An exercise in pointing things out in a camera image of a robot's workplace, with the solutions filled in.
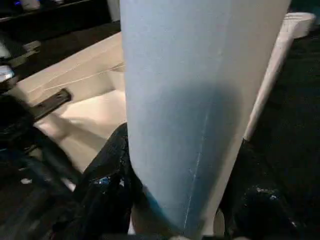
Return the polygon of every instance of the shiny black material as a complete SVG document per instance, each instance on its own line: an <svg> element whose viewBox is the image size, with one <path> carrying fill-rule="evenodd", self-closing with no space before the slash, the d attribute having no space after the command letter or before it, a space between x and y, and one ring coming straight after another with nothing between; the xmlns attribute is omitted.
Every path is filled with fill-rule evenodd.
<svg viewBox="0 0 320 240"><path fill-rule="evenodd" d="M83 173L74 191L80 204L56 224L55 239L95 240L126 234L133 202L141 194L129 158L127 124L119 126Z"/></svg>
<svg viewBox="0 0 320 240"><path fill-rule="evenodd" d="M281 185L262 156L247 142L240 148L220 208L228 236L252 240L303 236L303 226Z"/></svg>

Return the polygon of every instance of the black surface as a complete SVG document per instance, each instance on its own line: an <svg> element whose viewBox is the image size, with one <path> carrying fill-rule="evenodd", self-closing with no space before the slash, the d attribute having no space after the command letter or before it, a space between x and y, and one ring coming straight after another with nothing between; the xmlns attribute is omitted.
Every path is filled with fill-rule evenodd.
<svg viewBox="0 0 320 240"><path fill-rule="evenodd" d="M299 219L320 234L320 29L296 39L252 137Z"/></svg>
<svg viewBox="0 0 320 240"><path fill-rule="evenodd" d="M229 235L320 236L320 29L296 39L221 208Z"/></svg>
<svg viewBox="0 0 320 240"><path fill-rule="evenodd" d="M82 0L77 4L18 14L6 21L0 21L0 30L23 44L43 41L58 36L92 28L111 21L106 0Z"/></svg>

